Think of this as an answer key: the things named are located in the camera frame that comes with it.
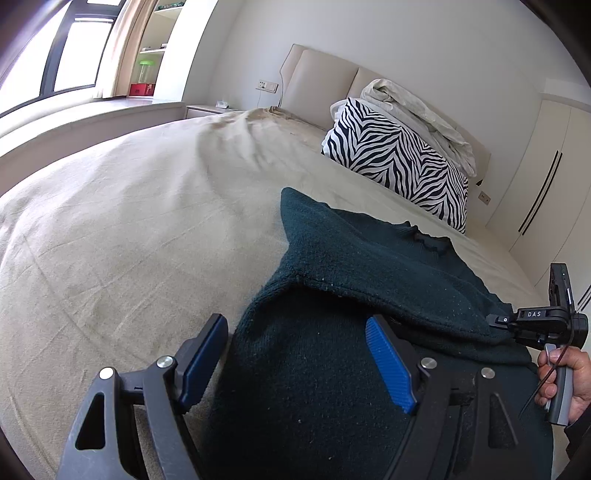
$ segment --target zebra print pillow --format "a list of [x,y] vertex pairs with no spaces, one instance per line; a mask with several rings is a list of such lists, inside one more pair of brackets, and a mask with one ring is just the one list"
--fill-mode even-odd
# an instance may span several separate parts
[[468,179],[407,126],[349,98],[322,153],[466,232]]

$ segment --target red box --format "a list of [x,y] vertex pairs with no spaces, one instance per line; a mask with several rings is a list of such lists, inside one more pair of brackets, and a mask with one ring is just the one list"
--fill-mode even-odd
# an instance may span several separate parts
[[154,94],[155,83],[132,83],[129,89],[131,96],[150,96]]

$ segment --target white shelving unit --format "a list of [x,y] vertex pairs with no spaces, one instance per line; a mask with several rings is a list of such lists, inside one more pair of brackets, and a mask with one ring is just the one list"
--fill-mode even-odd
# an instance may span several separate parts
[[166,48],[155,48],[153,50],[140,51],[139,54],[144,55],[146,53],[164,53],[165,51],[166,51]]
[[165,8],[163,10],[154,10],[154,15],[162,15],[163,17],[175,20],[178,18],[179,13],[183,7]]
[[[174,1],[175,0],[158,0],[155,8],[158,8],[161,5],[170,5]],[[161,48],[160,45],[168,43],[170,34],[182,9],[183,7],[173,7],[165,8],[163,10],[153,10],[139,45],[139,52],[132,73],[132,83],[138,81],[140,70],[139,62],[141,60],[152,60],[154,62],[153,66],[150,67],[146,82],[156,82],[162,58],[166,52],[166,48]]]

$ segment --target beige bedspread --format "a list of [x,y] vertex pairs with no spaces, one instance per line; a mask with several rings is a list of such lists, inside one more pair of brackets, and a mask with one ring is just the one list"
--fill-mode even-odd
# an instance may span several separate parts
[[[449,236],[503,301],[541,303],[486,229],[459,234],[322,156],[323,137],[262,109],[179,121],[58,161],[0,199],[0,425],[38,480],[54,478],[101,367],[144,368],[211,312],[236,326],[287,249],[285,186]],[[208,398],[188,415],[197,437]]]

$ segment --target window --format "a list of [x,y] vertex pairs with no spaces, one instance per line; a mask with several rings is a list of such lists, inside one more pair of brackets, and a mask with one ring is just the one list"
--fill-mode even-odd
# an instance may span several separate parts
[[124,0],[72,0],[54,15],[0,78],[0,117],[57,93],[95,85]]

